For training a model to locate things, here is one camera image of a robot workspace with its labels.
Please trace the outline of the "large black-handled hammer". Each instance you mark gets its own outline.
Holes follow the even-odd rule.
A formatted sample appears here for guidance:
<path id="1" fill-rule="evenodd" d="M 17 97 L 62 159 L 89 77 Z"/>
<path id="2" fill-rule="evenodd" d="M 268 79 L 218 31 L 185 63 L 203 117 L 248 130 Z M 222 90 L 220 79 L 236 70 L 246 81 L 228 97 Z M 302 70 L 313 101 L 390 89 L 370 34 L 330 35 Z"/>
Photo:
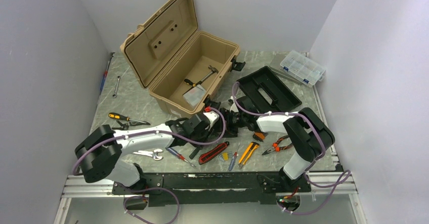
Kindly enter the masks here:
<path id="1" fill-rule="evenodd" d="M 207 80 L 209 77 L 211 77 L 213 74 L 215 74 L 215 73 L 218 73 L 218 72 L 219 72 L 219 71 L 217 70 L 217 68 L 212 67 L 211 65 L 209 65 L 209 66 L 208 66 L 208 69 L 210 70 L 210 72 L 209 72 L 206 76 L 204 76 L 201 80 L 199 80 L 198 82 L 193 83 L 193 84 L 192 84 L 192 86 L 193 86 L 193 87 L 196 87 L 196 86 L 198 86 L 198 85 L 202 84 L 204 81 L 206 81 L 206 80 Z"/>

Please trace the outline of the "small clear screw box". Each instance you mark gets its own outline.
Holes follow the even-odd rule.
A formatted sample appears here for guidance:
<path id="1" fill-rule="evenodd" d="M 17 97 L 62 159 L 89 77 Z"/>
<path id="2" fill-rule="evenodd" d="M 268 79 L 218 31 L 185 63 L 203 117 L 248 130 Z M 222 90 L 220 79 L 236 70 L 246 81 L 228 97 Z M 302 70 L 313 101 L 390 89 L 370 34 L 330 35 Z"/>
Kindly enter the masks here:
<path id="1" fill-rule="evenodd" d="M 201 85 L 192 87 L 183 94 L 185 101 L 192 107 L 196 107 L 206 94 L 206 89 Z"/>

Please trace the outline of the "orange black utility knife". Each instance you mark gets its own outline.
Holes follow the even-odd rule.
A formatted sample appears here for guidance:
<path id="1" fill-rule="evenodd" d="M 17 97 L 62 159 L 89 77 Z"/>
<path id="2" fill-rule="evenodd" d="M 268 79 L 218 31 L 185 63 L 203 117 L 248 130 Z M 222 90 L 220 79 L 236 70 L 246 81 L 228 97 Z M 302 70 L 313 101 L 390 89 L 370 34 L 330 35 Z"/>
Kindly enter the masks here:
<path id="1" fill-rule="evenodd" d="M 240 160 L 239 160 L 239 164 L 238 164 L 238 168 L 242 168 L 246 162 L 248 161 L 248 159 L 252 156 L 253 152 L 260 146 L 259 143 L 257 142 L 251 142 L 248 147 L 246 148 L 246 150 L 244 151 L 243 155 L 241 156 Z"/>

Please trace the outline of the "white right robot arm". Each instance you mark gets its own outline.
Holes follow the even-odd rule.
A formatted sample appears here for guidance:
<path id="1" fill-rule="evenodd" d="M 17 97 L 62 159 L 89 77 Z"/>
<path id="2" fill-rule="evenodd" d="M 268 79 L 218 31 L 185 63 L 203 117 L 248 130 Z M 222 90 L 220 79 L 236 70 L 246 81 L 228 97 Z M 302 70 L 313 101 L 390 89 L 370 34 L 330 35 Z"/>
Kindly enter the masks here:
<path id="1" fill-rule="evenodd" d="M 326 154 L 335 143 L 328 126 L 308 107 L 295 112 L 252 112 L 238 98 L 231 98 L 234 109 L 221 108 L 227 126 L 247 127 L 256 132 L 284 133 L 290 139 L 295 153 L 279 170 L 274 184 L 291 191 L 305 178 L 305 172 Z"/>

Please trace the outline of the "tan plastic toolbox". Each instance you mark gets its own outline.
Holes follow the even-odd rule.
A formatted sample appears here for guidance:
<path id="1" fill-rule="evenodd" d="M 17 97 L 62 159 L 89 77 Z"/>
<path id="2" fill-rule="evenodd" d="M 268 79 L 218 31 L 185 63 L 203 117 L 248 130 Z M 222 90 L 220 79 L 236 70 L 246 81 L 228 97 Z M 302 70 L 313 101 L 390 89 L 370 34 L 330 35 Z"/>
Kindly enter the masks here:
<path id="1" fill-rule="evenodd" d="M 141 87 L 162 111 L 178 117 L 202 111 L 228 74 L 245 65 L 237 61 L 238 44 L 199 29 L 194 0 L 168 0 L 127 36 L 120 49 Z M 192 107 L 183 94 L 193 86 L 184 79 L 198 82 L 210 72 L 209 65 L 219 72 L 200 84 L 206 94 Z"/>

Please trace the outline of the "small claw hammer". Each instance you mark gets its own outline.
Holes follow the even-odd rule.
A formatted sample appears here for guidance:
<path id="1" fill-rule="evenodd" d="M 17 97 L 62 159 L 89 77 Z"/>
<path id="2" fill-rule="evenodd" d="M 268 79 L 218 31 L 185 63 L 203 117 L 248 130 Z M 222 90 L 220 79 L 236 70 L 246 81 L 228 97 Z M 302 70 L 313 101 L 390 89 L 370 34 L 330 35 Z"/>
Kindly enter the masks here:
<path id="1" fill-rule="evenodd" d="M 203 149 L 203 146 L 196 146 L 192 153 L 189 155 L 190 159 L 194 159 L 195 156 Z"/>

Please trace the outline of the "red black utility knife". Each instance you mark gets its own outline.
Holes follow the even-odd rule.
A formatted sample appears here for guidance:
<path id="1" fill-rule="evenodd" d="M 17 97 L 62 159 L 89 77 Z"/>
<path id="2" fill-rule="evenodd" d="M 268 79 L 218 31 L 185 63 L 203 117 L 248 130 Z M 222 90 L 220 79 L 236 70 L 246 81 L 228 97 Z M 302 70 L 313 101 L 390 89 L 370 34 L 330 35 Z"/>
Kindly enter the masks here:
<path id="1" fill-rule="evenodd" d="M 199 165 L 203 165 L 214 159 L 216 156 L 218 156 L 220 153 L 222 153 L 224 150 L 227 149 L 229 146 L 229 141 L 225 141 L 223 143 L 219 143 L 217 146 L 215 146 L 210 151 L 203 153 L 198 158 Z"/>

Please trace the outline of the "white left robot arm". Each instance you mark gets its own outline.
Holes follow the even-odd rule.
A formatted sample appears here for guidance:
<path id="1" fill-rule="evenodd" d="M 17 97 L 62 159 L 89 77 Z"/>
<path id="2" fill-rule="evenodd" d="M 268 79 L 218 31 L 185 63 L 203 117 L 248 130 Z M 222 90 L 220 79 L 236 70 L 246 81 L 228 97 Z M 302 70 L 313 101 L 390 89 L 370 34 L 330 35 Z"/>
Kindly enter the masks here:
<path id="1" fill-rule="evenodd" d="M 144 190 L 146 184 L 143 170 L 137 163 L 124 162 L 123 156 L 139 150 L 187 143 L 215 144 L 223 138 L 225 131 L 225 118 L 214 108 L 189 119 L 181 118 L 150 128 L 113 130 L 109 125 L 102 125 L 75 148 L 77 161 L 72 173 L 83 175 L 87 183 L 103 179 L 118 182 L 137 194 Z"/>

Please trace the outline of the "black tool tray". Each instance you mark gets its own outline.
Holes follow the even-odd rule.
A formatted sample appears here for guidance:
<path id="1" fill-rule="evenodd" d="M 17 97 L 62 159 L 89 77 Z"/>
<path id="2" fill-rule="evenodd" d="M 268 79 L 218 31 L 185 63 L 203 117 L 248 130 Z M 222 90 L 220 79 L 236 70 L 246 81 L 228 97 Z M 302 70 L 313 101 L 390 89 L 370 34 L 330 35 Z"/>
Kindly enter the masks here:
<path id="1" fill-rule="evenodd" d="M 302 104 L 268 66 L 238 79 L 237 82 L 260 113 L 290 112 Z"/>

